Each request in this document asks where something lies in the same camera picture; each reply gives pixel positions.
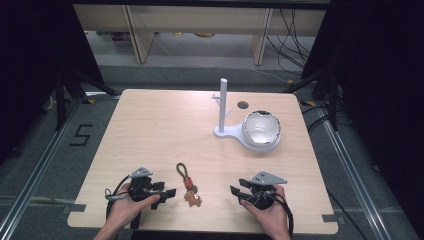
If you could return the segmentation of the aluminium floor rail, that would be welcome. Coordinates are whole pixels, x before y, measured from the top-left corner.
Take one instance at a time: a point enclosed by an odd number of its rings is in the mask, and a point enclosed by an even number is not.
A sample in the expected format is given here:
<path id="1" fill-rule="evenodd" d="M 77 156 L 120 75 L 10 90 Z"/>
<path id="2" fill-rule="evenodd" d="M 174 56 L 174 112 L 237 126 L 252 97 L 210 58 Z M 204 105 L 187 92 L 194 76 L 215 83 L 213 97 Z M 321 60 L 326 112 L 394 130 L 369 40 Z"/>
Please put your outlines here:
<path id="1" fill-rule="evenodd" d="M 363 210 L 363 213 L 377 240 L 392 240 L 384 220 L 378 211 L 374 201 L 368 193 L 339 133 L 333 129 L 329 120 L 325 120 L 323 125 L 332 142 L 338 158 L 343 166 L 347 178 L 353 188 L 357 200 Z"/>
<path id="2" fill-rule="evenodd" d="M 35 190 L 38 188 L 38 185 L 41 182 L 42 177 L 44 176 L 47 168 L 49 167 L 54 154 L 56 153 L 60 142 L 62 141 L 67 128 L 75 115 L 76 111 L 82 104 L 82 100 L 73 100 L 66 112 L 66 119 L 64 120 L 61 127 L 56 130 L 50 139 L 47 147 L 45 148 L 43 154 L 38 160 L 35 168 L 27 178 L 27 181 L 20 191 L 19 195 L 13 201 L 11 208 L 9 209 L 7 215 L 0 224 L 0 240 L 9 240 L 13 235 L 19 221 L 21 220 L 31 197 L 33 196 Z"/>

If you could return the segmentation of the person's left hand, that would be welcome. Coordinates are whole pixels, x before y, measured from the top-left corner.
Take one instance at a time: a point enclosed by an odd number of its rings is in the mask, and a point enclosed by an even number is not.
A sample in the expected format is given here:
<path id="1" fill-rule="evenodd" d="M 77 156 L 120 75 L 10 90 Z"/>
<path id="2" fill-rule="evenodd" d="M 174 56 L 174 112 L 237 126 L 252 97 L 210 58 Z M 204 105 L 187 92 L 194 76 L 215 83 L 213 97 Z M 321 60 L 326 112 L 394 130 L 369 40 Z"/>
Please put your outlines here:
<path id="1" fill-rule="evenodd" d="M 127 194 L 128 189 L 129 184 L 125 183 L 118 191 L 119 194 L 124 193 L 125 197 L 116 200 L 112 204 L 112 208 L 106 220 L 106 225 L 113 229 L 123 229 L 132 222 L 142 210 L 150 207 L 160 199 L 159 195 L 153 195 L 142 201 L 133 201 Z"/>

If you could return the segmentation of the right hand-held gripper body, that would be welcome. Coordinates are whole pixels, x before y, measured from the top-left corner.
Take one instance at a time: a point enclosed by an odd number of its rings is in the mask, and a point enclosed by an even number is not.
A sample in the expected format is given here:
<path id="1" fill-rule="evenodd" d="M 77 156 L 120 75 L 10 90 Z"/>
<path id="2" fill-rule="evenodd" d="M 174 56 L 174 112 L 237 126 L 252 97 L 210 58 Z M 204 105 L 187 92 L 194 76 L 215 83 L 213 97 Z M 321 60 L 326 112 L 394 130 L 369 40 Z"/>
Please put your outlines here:
<path id="1" fill-rule="evenodd" d="M 250 180 L 250 191 L 252 193 L 252 204 L 260 209 L 269 208 L 276 197 L 275 185 L 286 184 L 287 180 L 266 171 L 260 171 Z"/>

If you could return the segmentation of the black curtain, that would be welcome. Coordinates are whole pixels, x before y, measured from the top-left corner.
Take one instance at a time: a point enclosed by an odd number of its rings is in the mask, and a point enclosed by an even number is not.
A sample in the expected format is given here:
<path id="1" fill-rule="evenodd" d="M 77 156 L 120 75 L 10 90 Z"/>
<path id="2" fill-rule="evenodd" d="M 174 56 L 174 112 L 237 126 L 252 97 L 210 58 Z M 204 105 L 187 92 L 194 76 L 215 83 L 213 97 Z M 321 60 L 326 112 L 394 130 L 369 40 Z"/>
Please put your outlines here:
<path id="1" fill-rule="evenodd" d="M 424 0 L 325 0 L 304 69 L 332 69 L 358 133 L 424 240 Z"/>
<path id="2" fill-rule="evenodd" d="M 0 164 L 62 78 L 104 81 L 70 0 L 0 0 Z"/>

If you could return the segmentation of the person's right hand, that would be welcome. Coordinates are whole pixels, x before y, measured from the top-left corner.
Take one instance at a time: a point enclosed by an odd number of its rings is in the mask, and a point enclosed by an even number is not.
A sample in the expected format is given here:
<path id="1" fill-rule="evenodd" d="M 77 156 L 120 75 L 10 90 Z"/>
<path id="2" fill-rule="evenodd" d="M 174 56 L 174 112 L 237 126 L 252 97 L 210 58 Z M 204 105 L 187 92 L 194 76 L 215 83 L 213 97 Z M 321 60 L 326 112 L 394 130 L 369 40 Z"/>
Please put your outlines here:
<path id="1" fill-rule="evenodd" d="M 265 210 L 256 208 L 246 200 L 242 200 L 241 205 L 256 218 L 266 234 L 278 235 L 288 232 L 287 213 L 280 203 L 274 202 Z"/>

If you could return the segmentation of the light wooden shelf unit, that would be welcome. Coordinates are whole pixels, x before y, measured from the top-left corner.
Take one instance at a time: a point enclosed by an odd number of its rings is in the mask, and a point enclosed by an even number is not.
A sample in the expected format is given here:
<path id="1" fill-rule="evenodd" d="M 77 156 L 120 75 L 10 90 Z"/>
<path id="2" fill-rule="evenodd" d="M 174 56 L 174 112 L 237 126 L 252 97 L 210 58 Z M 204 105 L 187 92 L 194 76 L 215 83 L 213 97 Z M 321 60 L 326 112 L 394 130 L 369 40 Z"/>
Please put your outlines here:
<path id="1" fill-rule="evenodd" d="M 249 35 L 253 61 L 260 65 L 268 35 L 314 37 L 325 15 L 323 10 L 100 4 L 76 4 L 74 10 L 85 30 L 129 33 L 139 63 L 146 61 L 156 32 L 180 32 Z"/>

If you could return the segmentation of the black metal stand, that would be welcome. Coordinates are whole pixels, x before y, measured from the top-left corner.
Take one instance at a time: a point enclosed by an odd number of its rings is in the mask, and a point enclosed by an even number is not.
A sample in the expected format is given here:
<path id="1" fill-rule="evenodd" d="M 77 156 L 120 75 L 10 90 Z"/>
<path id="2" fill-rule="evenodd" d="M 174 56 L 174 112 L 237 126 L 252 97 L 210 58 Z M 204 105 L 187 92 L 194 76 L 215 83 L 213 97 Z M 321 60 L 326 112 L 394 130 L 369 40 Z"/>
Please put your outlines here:
<path id="1" fill-rule="evenodd" d="M 89 85 L 102 90 L 109 96 L 120 95 L 120 92 L 106 86 L 102 78 L 95 79 L 81 71 L 77 71 L 69 67 L 62 67 L 55 77 L 57 108 L 57 125 L 55 130 L 59 130 L 66 120 L 65 92 L 68 92 L 72 99 L 85 100 L 88 97 L 81 86 L 82 83 L 88 83 Z"/>
<path id="2" fill-rule="evenodd" d="M 283 93 L 294 93 L 299 89 L 307 86 L 308 84 L 317 81 L 312 96 L 314 99 L 321 99 L 325 94 L 328 95 L 329 99 L 329 114 L 328 120 L 334 131 L 338 130 L 337 121 L 336 121 L 336 112 L 337 112 L 337 78 L 335 73 L 329 68 L 324 67 L 317 72 L 311 74 L 310 76 L 300 80 L 297 84 L 290 86 L 289 88 L 283 90 Z"/>

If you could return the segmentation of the green cord bear keychain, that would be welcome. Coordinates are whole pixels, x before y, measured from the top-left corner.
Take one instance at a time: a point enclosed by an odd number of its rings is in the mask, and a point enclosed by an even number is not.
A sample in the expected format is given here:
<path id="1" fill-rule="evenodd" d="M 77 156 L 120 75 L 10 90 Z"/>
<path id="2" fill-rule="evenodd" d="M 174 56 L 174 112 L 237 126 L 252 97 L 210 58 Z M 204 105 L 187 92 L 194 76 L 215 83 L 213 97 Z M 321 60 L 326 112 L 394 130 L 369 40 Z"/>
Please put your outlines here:
<path id="1" fill-rule="evenodd" d="M 176 170 L 183 179 L 183 184 L 186 189 L 184 199 L 188 202 L 190 207 L 200 207 L 202 198 L 198 195 L 198 187 L 194 184 L 192 178 L 188 174 L 187 167 L 184 163 L 177 163 Z"/>

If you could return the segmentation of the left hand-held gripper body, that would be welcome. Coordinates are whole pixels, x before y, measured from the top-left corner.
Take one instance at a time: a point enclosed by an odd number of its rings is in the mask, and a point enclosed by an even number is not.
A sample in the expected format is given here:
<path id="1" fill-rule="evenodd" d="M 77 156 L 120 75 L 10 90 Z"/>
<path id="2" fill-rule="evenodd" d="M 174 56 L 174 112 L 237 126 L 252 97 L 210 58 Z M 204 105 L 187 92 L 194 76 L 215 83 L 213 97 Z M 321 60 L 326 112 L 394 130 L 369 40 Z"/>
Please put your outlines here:
<path id="1" fill-rule="evenodd" d="M 133 201 L 142 201 L 152 195 L 152 172 L 145 167 L 140 167 L 129 175 L 129 195 Z"/>

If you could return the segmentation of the grey tape strip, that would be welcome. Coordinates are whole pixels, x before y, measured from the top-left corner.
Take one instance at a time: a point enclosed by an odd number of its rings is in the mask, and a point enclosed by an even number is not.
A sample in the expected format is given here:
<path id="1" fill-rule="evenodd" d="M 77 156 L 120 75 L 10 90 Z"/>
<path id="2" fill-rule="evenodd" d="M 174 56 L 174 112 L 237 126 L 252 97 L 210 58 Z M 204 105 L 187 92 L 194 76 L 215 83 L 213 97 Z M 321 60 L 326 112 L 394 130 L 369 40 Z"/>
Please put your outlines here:
<path id="1" fill-rule="evenodd" d="M 63 214 L 70 214 L 71 212 L 84 212 L 86 209 L 85 204 L 67 204 L 63 207 Z"/>
<path id="2" fill-rule="evenodd" d="M 346 223 L 345 218 L 343 216 L 337 216 L 335 214 L 324 214 L 322 215 L 322 219 L 325 223 L 336 222 L 342 225 Z"/>

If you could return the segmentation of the white stand with tray base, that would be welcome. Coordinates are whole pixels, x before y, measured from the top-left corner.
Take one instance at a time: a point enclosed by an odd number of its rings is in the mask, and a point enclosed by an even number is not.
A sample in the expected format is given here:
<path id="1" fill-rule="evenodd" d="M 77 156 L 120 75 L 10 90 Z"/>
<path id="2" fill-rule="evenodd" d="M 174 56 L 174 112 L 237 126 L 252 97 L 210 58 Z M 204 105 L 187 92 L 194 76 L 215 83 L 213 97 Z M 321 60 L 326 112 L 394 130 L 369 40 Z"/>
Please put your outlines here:
<path id="1" fill-rule="evenodd" d="M 249 149 L 256 153 L 268 153 L 273 151 L 280 144 L 281 132 L 280 137 L 276 143 L 265 147 L 255 147 L 248 144 L 247 141 L 243 138 L 242 123 L 246 117 L 237 125 L 229 126 L 225 124 L 226 116 L 229 114 L 229 111 L 226 110 L 227 85 L 228 80 L 225 78 L 221 78 L 219 89 L 220 93 L 218 96 L 212 96 L 212 98 L 217 102 L 219 107 L 218 125 L 213 130 L 215 136 L 218 138 L 233 138 L 237 140 L 246 149 Z"/>

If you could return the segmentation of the white bowl with silver rim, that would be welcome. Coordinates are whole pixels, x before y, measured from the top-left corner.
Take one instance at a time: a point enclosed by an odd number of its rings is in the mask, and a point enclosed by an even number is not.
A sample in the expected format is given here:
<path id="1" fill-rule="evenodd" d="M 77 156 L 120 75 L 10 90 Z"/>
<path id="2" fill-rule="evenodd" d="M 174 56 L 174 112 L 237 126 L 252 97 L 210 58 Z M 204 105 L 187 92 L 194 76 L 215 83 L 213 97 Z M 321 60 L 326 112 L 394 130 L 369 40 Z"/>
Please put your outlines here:
<path id="1" fill-rule="evenodd" d="M 265 147 L 276 143 L 280 132 L 279 119 L 265 110 L 249 113 L 242 123 L 243 138 L 255 147 Z"/>

